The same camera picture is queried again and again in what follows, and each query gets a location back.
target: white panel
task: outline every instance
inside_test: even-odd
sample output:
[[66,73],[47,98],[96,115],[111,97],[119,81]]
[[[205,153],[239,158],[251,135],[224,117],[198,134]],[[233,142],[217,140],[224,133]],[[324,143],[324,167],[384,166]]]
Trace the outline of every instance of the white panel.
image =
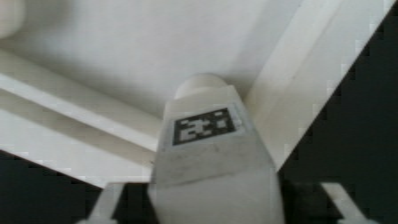
[[246,99],[278,167],[395,1],[306,0]]
[[153,152],[0,91],[0,149],[77,179],[146,182]]
[[0,89],[157,150],[160,119],[2,50]]

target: black background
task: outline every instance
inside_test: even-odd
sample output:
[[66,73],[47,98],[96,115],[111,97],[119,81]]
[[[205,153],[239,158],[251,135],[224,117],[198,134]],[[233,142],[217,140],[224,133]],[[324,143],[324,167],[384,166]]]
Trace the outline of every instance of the black background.
[[[398,223],[397,16],[395,7],[281,170],[283,181],[342,182],[382,224]],[[75,223],[98,195],[95,186],[0,153],[0,224]]]

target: black and white square pattern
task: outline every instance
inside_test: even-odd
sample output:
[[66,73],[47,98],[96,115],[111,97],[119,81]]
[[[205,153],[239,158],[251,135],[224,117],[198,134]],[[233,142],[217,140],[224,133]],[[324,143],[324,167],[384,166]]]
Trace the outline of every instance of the black and white square pattern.
[[176,120],[175,142],[180,145],[237,131],[228,108]]

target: white plastic part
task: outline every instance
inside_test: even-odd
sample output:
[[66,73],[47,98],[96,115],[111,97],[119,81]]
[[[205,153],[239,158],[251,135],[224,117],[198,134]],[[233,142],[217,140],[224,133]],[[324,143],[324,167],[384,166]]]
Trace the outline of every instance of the white plastic part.
[[175,99],[180,99],[212,89],[228,86],[224,80],[212,74],[201,74],[191,77],[178,88]]
[[366,219],[342,184],[322,183],[322,187],[345,218],[340,220],[340,224],[377,224],[374,220]]
[[112,215],[116,212],[123,189],[125,183],[111,183],[107,185],[96,201],[89,219],[80,221],[79,224],[118,224],[118,221],[112,220]]
[[167,103],[150,197],[162,224],[285,223],[274,161],[233,86]]
[[9,37],[25,21],[25,0],[0,0],[0,38]]

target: white ceiling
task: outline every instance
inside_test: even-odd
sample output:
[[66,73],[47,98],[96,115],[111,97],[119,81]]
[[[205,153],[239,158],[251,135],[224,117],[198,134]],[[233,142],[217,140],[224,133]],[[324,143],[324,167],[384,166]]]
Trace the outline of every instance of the white ceiling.
[[198,73],[221,75],[246,95],[301,1],[279,24],[270,2],[29,0],[27,24],[0,47],[162,116]]

